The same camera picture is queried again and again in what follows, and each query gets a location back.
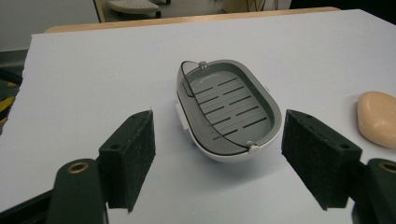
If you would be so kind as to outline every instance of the table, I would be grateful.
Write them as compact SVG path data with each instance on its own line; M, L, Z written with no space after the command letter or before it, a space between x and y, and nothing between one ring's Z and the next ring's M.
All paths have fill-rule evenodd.
M109 210L111 223L351 223L353 202L320 209L280 154L280 137L251 161L201 153L177 117L177 70L184 60L236 60L283 116L291 108L321 119L363 148L362 162L396 161L359 134L355 108L365 91L396 95L395 26L360 10L244 16L34 35L0 137L0 211L52 188L62 165L96 158L126 118L152 108L157 156L132 214Z

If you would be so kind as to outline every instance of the wooden table edge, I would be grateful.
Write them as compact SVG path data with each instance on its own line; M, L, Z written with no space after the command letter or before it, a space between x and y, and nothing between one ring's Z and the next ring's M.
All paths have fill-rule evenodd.
M298 8L298 9L276 10L276 11L242 12L242 13L217 14L217 15L192 16L192 17L176 17L176 18L153 19L153 20L142 20L142 21L115 21L115 22L79 24L79 25L62 25L62 26L50 27L44 33L47 34L47 33L61 33L61 32L75 32L75 31L104 30L104 29L161 25L161 24L172 24L172 23L194 22L194 21L220 21L220 20L230 20L230 19L293 15L293 14L327 12L327 11L337 11L337 10L340 9L336 7L312 7L312 8Z

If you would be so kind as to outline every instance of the gray wall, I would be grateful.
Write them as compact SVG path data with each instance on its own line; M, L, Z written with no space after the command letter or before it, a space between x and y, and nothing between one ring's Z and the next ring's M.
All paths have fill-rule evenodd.
M52 26L95 22L93 0L0 0L0 52L28 49Z

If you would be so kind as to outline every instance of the chair seat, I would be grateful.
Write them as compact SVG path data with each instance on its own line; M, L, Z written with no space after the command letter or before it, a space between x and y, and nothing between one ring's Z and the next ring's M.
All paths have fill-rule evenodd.
M148 0L109 1L111 9L128 14L146 14L157 12L160 8Z

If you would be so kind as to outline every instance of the soap bar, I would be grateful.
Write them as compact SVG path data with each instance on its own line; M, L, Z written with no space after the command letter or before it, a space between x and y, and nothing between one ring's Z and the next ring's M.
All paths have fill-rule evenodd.
M396 98L379 91L367 91L358 100L361 134L381 147L396 149Z

